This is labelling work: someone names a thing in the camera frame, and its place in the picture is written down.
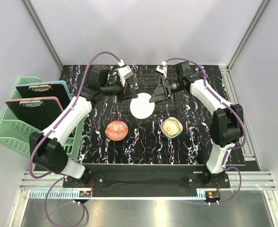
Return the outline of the orange bowl white inside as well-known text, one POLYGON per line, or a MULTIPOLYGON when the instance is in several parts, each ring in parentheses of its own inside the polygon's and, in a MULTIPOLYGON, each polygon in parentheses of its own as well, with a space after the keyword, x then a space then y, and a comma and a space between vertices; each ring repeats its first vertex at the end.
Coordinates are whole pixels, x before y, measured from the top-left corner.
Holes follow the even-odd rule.
POLYGON ((155 103, 150 103, 151 95, 148 93, 139 93, 137 98, 130 102, 130 112, 137 119, 148 118, 155 109, 155 103))

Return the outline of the red patterned bowl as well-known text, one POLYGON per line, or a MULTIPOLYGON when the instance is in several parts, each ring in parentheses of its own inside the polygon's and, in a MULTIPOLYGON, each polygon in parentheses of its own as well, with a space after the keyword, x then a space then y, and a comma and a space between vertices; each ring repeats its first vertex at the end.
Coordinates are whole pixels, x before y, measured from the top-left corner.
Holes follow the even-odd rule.
POLYGON ((129 132, 128 125, 120 120, 112 121, 106 127, 106 136, 113 141, 123 140, 129 132))

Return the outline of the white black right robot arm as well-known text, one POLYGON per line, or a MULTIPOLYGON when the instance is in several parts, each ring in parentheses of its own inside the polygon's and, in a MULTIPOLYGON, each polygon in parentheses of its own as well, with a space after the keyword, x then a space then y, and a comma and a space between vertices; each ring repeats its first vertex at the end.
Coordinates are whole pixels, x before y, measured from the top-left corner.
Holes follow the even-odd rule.
POLYGON ((220 96, 207 82, 205 70, 197 65, 199 72, 191 68, 192 61, 181 59, 176 64, 177 78, 167 78, 168 66, 163 61, 157 66, 160 75, 157 88, 150 98, 151 103, 159 103, 171 98, 172 94, 186 90, 211 113, 210 137, 213 142, 210 157, 202 172, 201 181, 207 187, 214 187, 225 177, 227 158, 233 149, 238 149, 240 138, 246 140, 246 129, 243 123, 243 108, 240 104, 232 104, 220 96))

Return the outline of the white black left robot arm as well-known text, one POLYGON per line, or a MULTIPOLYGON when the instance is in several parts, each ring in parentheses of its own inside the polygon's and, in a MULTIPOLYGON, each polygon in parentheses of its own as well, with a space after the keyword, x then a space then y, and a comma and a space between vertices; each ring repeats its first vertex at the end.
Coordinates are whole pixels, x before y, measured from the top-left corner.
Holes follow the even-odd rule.
POLYGON ((71 176, 79 187, 89 184, 90 176, 85 173, 86 168, 70 159, 63 148, 68 136, 104 96, 116 96, 122 102, 137 97, 126 82, 133 76, 129 65, 118 67, 119 81, 115 83, 108 82, 108 73, 109 68, 105 65, 86 67, 78 94, 72 98, 68 107, 41 133, 31 134, 30 164, 36 164, 50 174, 71 176))

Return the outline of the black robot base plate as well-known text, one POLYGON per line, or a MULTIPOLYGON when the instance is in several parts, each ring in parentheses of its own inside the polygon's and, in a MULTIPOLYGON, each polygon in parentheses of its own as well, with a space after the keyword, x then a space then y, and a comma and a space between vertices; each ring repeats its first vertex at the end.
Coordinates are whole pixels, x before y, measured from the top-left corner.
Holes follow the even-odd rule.
POLYGON ((112 185, 178 185, 189 188, 230 188, 227 174, 204 183, 201 172, 102 172, 88 171, 80 179, 69 176, 64 180, 65 188, 89 187, 106 188, 112 185))

